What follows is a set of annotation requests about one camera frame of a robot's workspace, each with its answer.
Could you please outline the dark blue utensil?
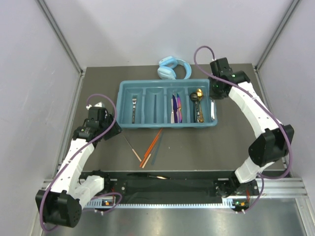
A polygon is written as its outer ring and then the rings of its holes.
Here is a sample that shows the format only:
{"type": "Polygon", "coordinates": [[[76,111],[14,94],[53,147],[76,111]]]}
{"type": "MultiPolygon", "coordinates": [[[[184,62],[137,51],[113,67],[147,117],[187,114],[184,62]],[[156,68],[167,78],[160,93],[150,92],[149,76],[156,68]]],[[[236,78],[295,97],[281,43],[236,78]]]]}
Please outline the dark blue utensil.
{"type": "Polygon", "coordinates": [[[183,116],[179,116],[178,115],[178,108],[177,108],[177,93],[176,94],[173,94],[172,97],[174,97],[176,99],[176,123],[182,123],[183,122],[183,116]]]}

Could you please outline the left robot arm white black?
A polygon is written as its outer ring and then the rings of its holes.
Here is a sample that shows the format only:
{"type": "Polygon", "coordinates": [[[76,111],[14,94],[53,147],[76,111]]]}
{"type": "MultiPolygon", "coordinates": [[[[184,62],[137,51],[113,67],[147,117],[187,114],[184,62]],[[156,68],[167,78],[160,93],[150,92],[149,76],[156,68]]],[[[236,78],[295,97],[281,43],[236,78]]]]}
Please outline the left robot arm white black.
{"type": "Polygon", "coordinates": [[[111,191],[111,182],[102,176],[91,175],[79,183],[83,167],[97,144],[121,133],[115,117],[104,103],[88,105],[87,109],[88,118],[74,131],[57,175],[45,190],[39,190],[35,196],[40,224],[45,231],[48,231],[46,224],[75,227],[86,204],[97,193],[106,195],[111,191]]]}

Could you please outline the gold spoon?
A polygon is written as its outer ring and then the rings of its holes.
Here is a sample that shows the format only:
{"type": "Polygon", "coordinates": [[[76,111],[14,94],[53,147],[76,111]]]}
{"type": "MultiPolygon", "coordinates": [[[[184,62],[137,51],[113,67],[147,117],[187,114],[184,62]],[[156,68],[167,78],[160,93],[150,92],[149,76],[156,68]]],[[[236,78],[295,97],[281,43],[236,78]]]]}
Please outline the gold spoon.
{"type": "Polygon", "coordinates": [[[198,88],[196,90],[197,93],[197,98],[198,98],[198,116],[197,116],[197,120],[198,123],[203,123],[204,122],[204,117],[203,117],[203,113],[202,113],[202,107],[201,107],[201,100],[203,99],[203,92],[200,88],[198,88]]]}

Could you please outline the orange chopstick long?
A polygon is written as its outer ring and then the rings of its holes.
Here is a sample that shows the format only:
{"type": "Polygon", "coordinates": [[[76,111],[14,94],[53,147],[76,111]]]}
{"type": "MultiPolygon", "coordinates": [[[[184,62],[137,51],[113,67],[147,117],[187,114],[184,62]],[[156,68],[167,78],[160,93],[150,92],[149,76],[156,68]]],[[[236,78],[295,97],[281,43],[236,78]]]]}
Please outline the orange chopstick long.
{"type": "Polygon", "coordinates": [[[157,140],[159,139],[160,137],[160,134],[162,132],[163,128],[161,128],[159,130],[159,132],[157,133],[157,135],[155,136],[155,138],[153,139],[153,141],[151,142],[150,146],[148,147],[144,157],[147,157],[149,155],[149,152],[152,150],[152,148],[154,147],[155,143],[157,142],[157,140]]]}

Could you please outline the iridescent knife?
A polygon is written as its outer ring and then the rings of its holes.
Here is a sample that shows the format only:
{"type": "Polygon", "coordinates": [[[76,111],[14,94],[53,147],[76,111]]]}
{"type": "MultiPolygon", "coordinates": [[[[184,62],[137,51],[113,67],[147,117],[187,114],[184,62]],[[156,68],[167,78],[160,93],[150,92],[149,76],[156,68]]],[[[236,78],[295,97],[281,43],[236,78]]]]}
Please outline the iridescent knife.
{"type": "Polygon", "coordinates": [[[177,94],[177,108],[178,108],[178,115],[182,116],[182,103],[179,94],[177,94]]]}

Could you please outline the light blue headphones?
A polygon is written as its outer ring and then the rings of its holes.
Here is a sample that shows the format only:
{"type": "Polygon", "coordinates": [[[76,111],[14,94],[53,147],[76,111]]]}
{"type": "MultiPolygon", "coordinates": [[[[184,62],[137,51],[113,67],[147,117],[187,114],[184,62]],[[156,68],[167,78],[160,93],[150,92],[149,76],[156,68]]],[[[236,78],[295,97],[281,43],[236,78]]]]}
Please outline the light blue headphones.
{"type": "Polygon", "coordinates": [[[192,69],[189,63],[182,59],[178,59],[173,56],[168,56],[159,61],[159,68],[157,69],[158,76],[163,80],[176,80],[177,75],[174,68],[178,65],[185,69],[186,75],[184,80],[191,77],[192,69]]]}

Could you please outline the blue plastic cutlery tray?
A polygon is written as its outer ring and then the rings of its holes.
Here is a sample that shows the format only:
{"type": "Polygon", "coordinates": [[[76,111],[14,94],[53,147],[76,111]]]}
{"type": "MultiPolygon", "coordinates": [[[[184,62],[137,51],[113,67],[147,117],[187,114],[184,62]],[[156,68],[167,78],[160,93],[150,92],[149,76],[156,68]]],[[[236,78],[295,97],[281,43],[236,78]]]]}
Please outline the blue plastic cutlery tray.
{"type": "Polygon", "coordinates": [[[218,123],[216,106],[215,120],[211,119],[210,82],[207,79],[179,80],[135,80],[123,81],[120,84],[117,98],[117,122],[123,129],[133,128],[204,128],[218,123]],[[193,103],[189,98],[192,92],[201,89],[203,123],[193,119],[193,103]],[[171,98],[178,93],[182,103],[182,123],[171,123],[171,98]],[[154,117],[154,96],[157,95],[157,122],[154,117]],[[132,97],[137,96],[135,123],[132,124],[132,97]]]}

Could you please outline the silver grey knife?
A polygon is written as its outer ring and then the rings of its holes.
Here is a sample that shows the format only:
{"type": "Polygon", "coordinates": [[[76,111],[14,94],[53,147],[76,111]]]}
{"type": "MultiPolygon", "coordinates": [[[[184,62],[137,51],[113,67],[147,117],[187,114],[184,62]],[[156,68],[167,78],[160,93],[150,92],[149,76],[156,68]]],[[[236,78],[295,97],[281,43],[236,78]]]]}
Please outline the silver grey knife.
{"type": "Polygon", "coordinates": [[[159,176],[159,175],[151,175],[149,173],[130,173],[130,174],[127,174],[127,176],[140,177],[140,178],[171,179],[170,177],[159,176]]]}

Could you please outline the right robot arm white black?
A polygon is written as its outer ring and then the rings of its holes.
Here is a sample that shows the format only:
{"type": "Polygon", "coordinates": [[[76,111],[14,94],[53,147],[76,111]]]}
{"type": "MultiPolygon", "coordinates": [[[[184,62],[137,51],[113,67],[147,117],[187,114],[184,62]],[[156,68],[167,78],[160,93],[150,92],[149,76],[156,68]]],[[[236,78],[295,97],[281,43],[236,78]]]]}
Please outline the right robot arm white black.
{"type": "Polygon", "coordinates": [[[210,63],[210,97],[230,98],[249,121],[256,140],[250,145],[249,157],[229,177],[230,191],[240,195],[256,176],[286,155],[292,155],[294,129],[276,119],[255,92],[244,71],[233,72],[227,58],[210,63]]]}

